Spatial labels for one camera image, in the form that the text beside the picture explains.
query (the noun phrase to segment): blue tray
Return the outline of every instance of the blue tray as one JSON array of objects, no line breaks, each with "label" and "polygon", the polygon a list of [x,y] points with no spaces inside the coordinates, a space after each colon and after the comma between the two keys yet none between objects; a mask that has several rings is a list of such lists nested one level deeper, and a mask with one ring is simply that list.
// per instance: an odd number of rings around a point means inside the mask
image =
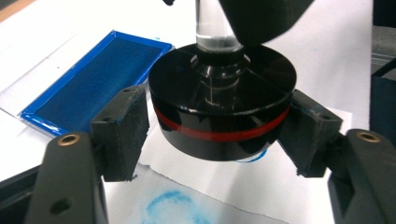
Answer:
[{"label": "blue tray", "polygon": [[110,32],[58,81],[21,112],[54,135],[90,131],[90,121],[120,90],[143,83],[172,45]]}]

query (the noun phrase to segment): red stripe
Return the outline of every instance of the red stripe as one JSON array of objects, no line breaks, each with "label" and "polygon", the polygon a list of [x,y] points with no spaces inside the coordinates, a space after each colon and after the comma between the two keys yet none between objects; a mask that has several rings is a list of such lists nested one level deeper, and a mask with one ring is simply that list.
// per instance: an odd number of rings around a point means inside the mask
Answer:
[{"label": "red stripe", "polygon": [[155,113],[157,114],[158,119],[160,119],[163,122],[163,124],[189,137],[198,138],[206,141],[213,141],[213,142],[239,142],[239,141],[258,137],[273,130],[288,115],[290,111],[290,106],[276,119],[273,119],[260,127],[239,131],[239,132],[232,132],[232,133],[211,133],[211,132],[202,132],[191,128],[187,128],[167,118],[155,106],[154,106],[154,110]]}]

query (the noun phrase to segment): blue stain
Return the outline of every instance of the blue stain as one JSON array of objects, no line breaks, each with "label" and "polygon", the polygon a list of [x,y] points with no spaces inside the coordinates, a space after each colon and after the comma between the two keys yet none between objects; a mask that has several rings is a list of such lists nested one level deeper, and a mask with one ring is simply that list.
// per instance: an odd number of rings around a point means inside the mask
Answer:
[{"label": "blue stain", "polygon": [[254,161],[257,161],[257,160],[263,158],[266,153],[267,153],[267,149],[263,150],[261,153],[255,155],[255,156],[252,156],[252,157],[249,157],[244,160],[237,161],[237,162],[245,162],[245,163],[254,162]]},{"label": "blue stain", "polygon": [[142,224],[193,223],[209,224],[198,206],[186,194],[178,190],[165,192],[155,198],[146,208]]}]

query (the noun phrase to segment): transparent tube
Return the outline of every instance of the transparent tube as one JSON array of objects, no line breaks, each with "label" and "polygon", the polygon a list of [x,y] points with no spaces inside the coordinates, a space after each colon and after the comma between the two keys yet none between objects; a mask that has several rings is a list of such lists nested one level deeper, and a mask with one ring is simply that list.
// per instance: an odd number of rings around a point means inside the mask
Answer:
[{"label": "transparent tube", "polygon": [[219,0],[196,0],[196,41],[209,52],[227,53],[242,48]]}]

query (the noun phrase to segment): white table surface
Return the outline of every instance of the white table surface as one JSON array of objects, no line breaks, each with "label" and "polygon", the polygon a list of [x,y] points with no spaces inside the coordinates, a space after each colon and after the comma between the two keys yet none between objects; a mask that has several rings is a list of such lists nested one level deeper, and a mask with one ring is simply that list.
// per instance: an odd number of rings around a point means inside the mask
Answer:
[{"label": "white table surface", "polygon": [[[351,112],[353,128],[368,128],[371,13],[368,0],[316,1],[290,31],[264,44],[294,64],[297,89]],[[0,23],[0,181],[40,164],[52,138],[22,123],[21,110],[111,30],[188,45],[195,42],[194,1],[36,0]],[[128,217],[112,209],[110,220]]]}]

